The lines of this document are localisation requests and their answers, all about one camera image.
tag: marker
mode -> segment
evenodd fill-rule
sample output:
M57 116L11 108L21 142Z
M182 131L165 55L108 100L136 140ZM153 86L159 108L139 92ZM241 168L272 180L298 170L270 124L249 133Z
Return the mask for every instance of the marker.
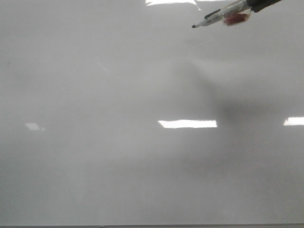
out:
M246 21L249 18L249 15L245 13L239 13L248 9L251 9L254 12L259 12L260 10L275 4L278 1L281 0L237 0L224 8L218 9L206 15L202 21L192 25L192 28L208 26L221 20L224 20L227 25L237 24Z

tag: white surface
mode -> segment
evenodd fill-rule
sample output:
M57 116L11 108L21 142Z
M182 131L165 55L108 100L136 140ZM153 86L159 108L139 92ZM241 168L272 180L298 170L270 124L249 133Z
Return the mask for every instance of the white surface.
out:
M304 222L304 1L197 4L0 1L1 225Z

